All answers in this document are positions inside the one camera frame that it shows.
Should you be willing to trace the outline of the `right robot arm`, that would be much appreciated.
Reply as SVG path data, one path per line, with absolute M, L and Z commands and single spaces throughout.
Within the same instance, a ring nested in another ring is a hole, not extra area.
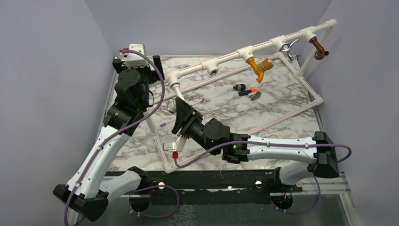
M 340 175 L 335 144 L 323 131 L 300 139 L 274 139 L 231 132 L 229 126 L 215 118 L 202 123 L 202 114 L 191 105 L 176 98 L 176 121 L 173 134 L 194 140 L 206 154 L 222 156 L 222 160 L 239 164 L 261 159 L 290 160 L 305 163 L 307 170 L 319 178 Z

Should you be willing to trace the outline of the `white faucet chrome knob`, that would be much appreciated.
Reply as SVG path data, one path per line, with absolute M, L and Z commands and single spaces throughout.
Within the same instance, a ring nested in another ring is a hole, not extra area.
M 185 98 L 183 97 L 183 94 L 180 90 L 180 84 L 179 83 L 175 83 L 172 85 L 171 89 L 174 91 L 175 93 L 175 100 L 170 101 L 170 103 L 168 104 L 168 111 L 172 114 L 176 113 L 176 99 L 180 98 L 183 101 L 185 101 Z

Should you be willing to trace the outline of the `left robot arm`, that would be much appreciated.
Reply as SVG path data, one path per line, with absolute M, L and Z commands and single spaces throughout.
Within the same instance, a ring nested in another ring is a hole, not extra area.
M 103 178 L 123 145 L 135 129 L 150 117 L 147 112 L 154 105 L 150 85 L 164 81 L 161 59 L 139 54 L 133 59 L 114 59 L 117 72 L 114 85 L 116 97 L 108 109 L 100 134 L 76 174 L 66 183 L 54 188 L 53 194 L 65 204 L 64 224 L 77 226 L 83 220 L 98 220 L 109 203 L 126 192 L 143 193 L 148 187 L 146 173 L 133 167 L 109 181 Z

